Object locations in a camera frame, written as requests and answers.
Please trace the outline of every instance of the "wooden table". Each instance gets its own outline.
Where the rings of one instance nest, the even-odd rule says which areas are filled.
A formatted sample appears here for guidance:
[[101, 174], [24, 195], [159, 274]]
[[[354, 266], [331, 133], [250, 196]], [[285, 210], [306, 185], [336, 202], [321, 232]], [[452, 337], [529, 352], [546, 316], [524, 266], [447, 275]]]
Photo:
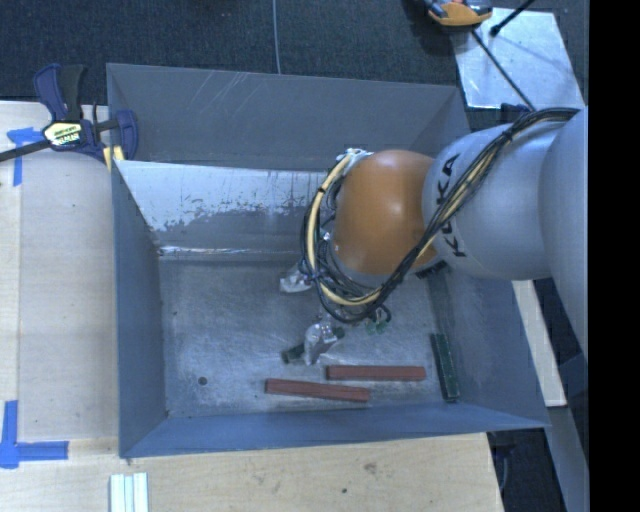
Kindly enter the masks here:
[[[105, 115], [105, 109], [101, 109], [101, 115]], [[48, 122], [48, 112], [38, 103], [0, 102], [0, 150], [13, 147], [5, 137], [8, 130], [28, 126], [39, 129]], [[108, 509], [110, 476], [139, 472], [148, 475], [152, 511], [504, 510], [483, 433], [120, 459], [114, 399], [115, 336], [114, 330], [104, 328], [105, 319], [114, 318], [113, 310], [92, 309], [91, 302], [106, 300], [96, 298], [98, 292], [107, 297], [112, 293], [108, 287], [98, 290], [100, 283], [110, 276], [112, 255], [100, 252], [97, 267], [89, 263], [76, 272], [62, 268], [78, 251], [100, 250], [102, 235], [96, 234], [95, 229], [85, 233], [89, 238], [65, 230], [88, 229], [91, 223], [95, 224], [91, 215], [99, 214], [95, 208], [105, 208], [110, 202], [102, 202], [102, 206], [94, 204], [91, 210], [92, 205], [78, 197], [78, 180], [74, 180], [74, 186], [51, 189], [49, 194], [39, 196], [50, 201], [47, 205], [34, 205], [33, 195], [29, 196], [31, 204], [23, 204], [25, 191], [33, 191], [27, 187], [35, 187], [38, 176], [45, 176], [42, 173], [62, 173], [60, 180], [63, 180], [80, 169], [86, 171], [88, 180], [103, 180], [105, 176], [101, 178], [99, 173], [108, 171], [89, 157], [54, 154], [51, 150], [25, 157], [23, 166], [24, 182], [14, 186], [14, 162], [0, 164], [0, 405], [4, 405], [1, 401], [19, 398], [21, 406], [25, 406], [22, 415], [25, 419], [18, 428], [20, 441], [60, 439], [58, 435], [69, 432], [73, 435], [62, 438], [70, 441], [68, 460], [23, 462], [15, 470], [0, 469], [0, 510], [104, 511]], [[78, 201], [71, 204], [74, 197]], [[34, 211], [39, 212], [41, 224]], [[64, 225], [59, 226], [59, 232], [51, 233], [50, 224], [58, 215], [65, 219]], [[21, 223], [21, 218], [25, 220], [27, 216], [30, 234], [25, 233]], [[111, 243], [107, 233], [110, 228], [105, 227], [110, 226], [109, 219], [99, 228], [104, 231], [107, 246]], [[34, 243], [38, 226], [48, 230], [48, 234], [41, 235], [50, 244]], [[21, 262], [28, 262], [28, 272]], [[79, 286], [83, 279], [92, 291], [89, 295]], [[25, 296], [25, 290], [31, 290], [29, 296]], [[525, 287], [519, 296], [527, 293]], [[56, 300], [46, 306], [29, 298], [33, 295], [42, 300], [51, 294]], [[35, 325], [36, 317], [44, 315], [47, 308], [59, 308], [56, 314], [64, 319], [52, 322], [43, 317], [41, 323], [46, 326], [43, 329]], [[100, 329], [92, 331], [92, 326]], [[67, 364], [58, 364], [60, 358]], [[550, 368], [545, 371], [552, 376], [546, 380], [554, 381], [553, 365], [537, 361], [536, 365]], [[102, 369], [102, 373], [96, 375], [96, 368]], [[557, 388], [551, 391], [548, 385], [546, 388], [548, 403], [562, 402], [564, 397]]]

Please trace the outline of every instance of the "yellow cable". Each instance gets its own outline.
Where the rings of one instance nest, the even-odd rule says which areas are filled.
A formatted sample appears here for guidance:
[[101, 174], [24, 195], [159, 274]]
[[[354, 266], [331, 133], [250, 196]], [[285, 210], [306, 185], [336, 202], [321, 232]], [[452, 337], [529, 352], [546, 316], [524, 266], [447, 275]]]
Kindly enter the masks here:
[[[347, 154], [342, 160], [340, 160], [340, 162], [338, 162], [338, 164], [332, 169], [332, 171], [329, 173], [327, 178], [324, 180], [324, 182], [320, 186], [320, 189], [316, 193], [315, 197], [313, 198], [313, 202], [311, 203], [311, 211], [309, 214], [309, 224], [307, 226], [307, 233], [306, 233], [306, 243], [307, 243], [307, 256], [309, 258], [308, 263], [309, 263], [309, 266], [311, 267], [309, 270], [311, 270], [312, 274], [315, 274], [317, 272], [316, 253], [315, 253], [315, 247], [313, 243], [314, 242], [313, 235], [315, 232], [318, 211], [320, 210], [320, 204], [322, 203], [322, 197], [324, 196], [326, 191], [329, 189], [329, 186], [331, 185], [331, 183], [333, 183], [333, 181], [342, 173], [343, 169], [349, 163], [350, 160], [351, 160], [351, 155]], [[322, 292], [331, 301], [335, 302], [336, 304], [340, 304], [342, 306], [362, 306], [364, 304], [373, 302], [378, 298], [381, 290], [381, 288], [378, 287], [376, 290], [374, 290], [373, 292], [367, 295], [364, 295], [363, 297], [350, 300], [350, 299], [345, 299], [344, 297], [340, 297], [339, 295], [333, 293], [329, 288], [327, 288], [322, 283], [320, 283], [320, 288], [322, 289]]]

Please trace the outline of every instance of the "black floor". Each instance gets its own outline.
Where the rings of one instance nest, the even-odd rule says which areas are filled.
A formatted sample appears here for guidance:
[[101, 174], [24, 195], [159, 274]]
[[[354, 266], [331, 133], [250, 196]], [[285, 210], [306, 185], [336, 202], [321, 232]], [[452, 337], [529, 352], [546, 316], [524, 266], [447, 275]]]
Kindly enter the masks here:
[[[554, 14], [588, 105], [588, 0], [538, 0], [529, 9]], [[107, 103], [108, 62], [459, 85], [450, 39], [419, 0], [13, 0], [2, 5], [0, 45], [0, 99], [35, 100], [33, 75], [53, 62], [88, 67], [87, 104]], [[491, 110], [469, 109], [468, 118], [473, 130], [500, 122]], [[536, 289], [559, 364], [580, 357], [553, 282]], [[588, 460], [588, 391], [568, 391]], [[542, 430], [489, 438], [500, 479], [507, 460], [507, 512], [564, 512]]]

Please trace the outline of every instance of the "black cable on floor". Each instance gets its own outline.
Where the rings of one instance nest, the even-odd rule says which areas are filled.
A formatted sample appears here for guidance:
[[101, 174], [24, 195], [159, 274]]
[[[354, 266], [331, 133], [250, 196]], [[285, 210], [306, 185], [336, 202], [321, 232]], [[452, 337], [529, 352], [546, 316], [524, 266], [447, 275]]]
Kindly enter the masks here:
[[276, 0], [273, 0], [272, 6], [273, 6], [273, 39], [274, 39], [275, 52], [276, 52], [276, 70], [278, 71], [278, 74], [281, 75], [282, 70], [280, 69], [280, 49], [278, 48], [278, 16], [277, 16]]

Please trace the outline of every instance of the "yellow label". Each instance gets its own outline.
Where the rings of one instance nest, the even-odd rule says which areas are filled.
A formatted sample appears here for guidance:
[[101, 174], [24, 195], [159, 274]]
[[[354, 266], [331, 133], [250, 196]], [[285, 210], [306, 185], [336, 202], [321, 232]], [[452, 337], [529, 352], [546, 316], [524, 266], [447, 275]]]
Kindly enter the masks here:
[[44, 131], [45, 138], [54, 146], [64, 146], [80, 140], [82, 126], [78, 123], [54, 123]]

